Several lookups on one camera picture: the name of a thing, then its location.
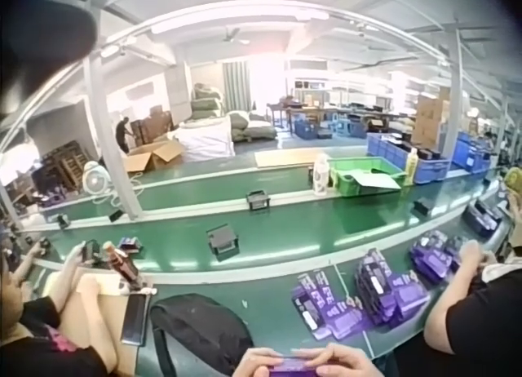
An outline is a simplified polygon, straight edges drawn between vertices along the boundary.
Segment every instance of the hand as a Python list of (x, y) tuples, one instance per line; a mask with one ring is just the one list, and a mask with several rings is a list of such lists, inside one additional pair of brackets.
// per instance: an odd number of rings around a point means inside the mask
[(42, 244), (40, 242), (37, 242), (34, 244), (31, 249), (29, 249), (29, 252), (27, 252), (27, 256), (29, 257), (38, 257), (38, 256), (44, 256), (46, 254), (46, 250), (42, 248)]
[(73, 249), (67, 255), (67, 257), (65, 258), (64, 264), (74, 264), (74, 265), (78, 266), (82, 262), (84, 247), (85, 247), (85, 242), (82, 242), (81, 244), (74, 246)]
[(82, 298), (93, 299), (100, 293), (100, 284), (93, 274), (86, 273), (80, 278), (76, 290), (82, 295)]
[(281, 354), (271, 348), (249, 348), (232, 377), (268, 377), (268, 366), (283, 363)]
[(461, 266), (466, 265), (467, 267), (477, 269), (484, 259), (484, 254), (480, 249), (480, 245), (476, 240), (466, 242), (459, 252)]
[(383, 377), (365, 352), (330, 343), (326, 348), (296, 350), (298, 357), (310, 358), (306, 366), (317, 367), (320, 377)]

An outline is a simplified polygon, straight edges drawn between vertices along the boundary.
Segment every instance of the spray bottle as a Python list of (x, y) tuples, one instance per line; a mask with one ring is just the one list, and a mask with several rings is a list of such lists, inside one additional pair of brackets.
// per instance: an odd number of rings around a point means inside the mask
[(319, 154), (313, 164), (313, 192), (316, 196), (325, 196), (330, 177), (330, 164), (326, 154)]
[(408, 154), (406, 159), (406, 179), (405, 185), (412, 185), (414, 183), (415, 171), (417, 170), (418, 155), (415, 147), (411, 148), (411, 152)]

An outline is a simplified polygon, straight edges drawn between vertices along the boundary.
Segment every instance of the plastic bottle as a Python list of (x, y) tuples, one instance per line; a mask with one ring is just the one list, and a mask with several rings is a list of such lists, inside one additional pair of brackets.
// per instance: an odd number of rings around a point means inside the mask
[(325, 196), (330, 178), (330, 164), (326, 154), (319, 154), (313, 164), (313, 192), (316, 196)]
[(140, 291), (144, 281), (129, 256), (124, 251), (116, 249), (111, 242), (104, 243), (104, 251), (108, 256), (108, 264), (110, 267), (122, 275), (129, 283), (131, 290)]
[(417, 169), (418, 164), (418, 155), (417, 149), (415, 147), (411, 148), (411, 152), (408, 154), (406, 158), (406, 179), (405, 185), (412, 185), (414, 183), (415, 170)]

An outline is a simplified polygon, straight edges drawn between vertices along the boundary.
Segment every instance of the black backpack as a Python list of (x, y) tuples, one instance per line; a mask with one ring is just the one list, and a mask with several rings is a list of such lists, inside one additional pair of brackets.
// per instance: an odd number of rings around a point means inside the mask
[(232, 375), (246, 350), (254, 347), (245, 323), (203, 295), (176, 295), (157, 301), (150, 309), (150, 321), (164, 376), (176, 376), (165, 335), (224, 375)]

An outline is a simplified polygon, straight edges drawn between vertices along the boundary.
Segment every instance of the white fan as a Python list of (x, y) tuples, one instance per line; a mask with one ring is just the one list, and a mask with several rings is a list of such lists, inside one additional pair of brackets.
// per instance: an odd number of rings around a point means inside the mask
[[(136, 179), (141, 174), (135, 175), (130, 179), (133, 186), (140, 186), (141, 183)], [(111, 198), (111, 205), (120, 206), (119, 196), (113, 188), (111, 176), (107, 169), (96, 161), (89, 161), (83, 167), (83, 190), (94, 196), (94, 204), (102, 204)], [(143, 188), (136, 191), (136, 195), (143, 192)]]

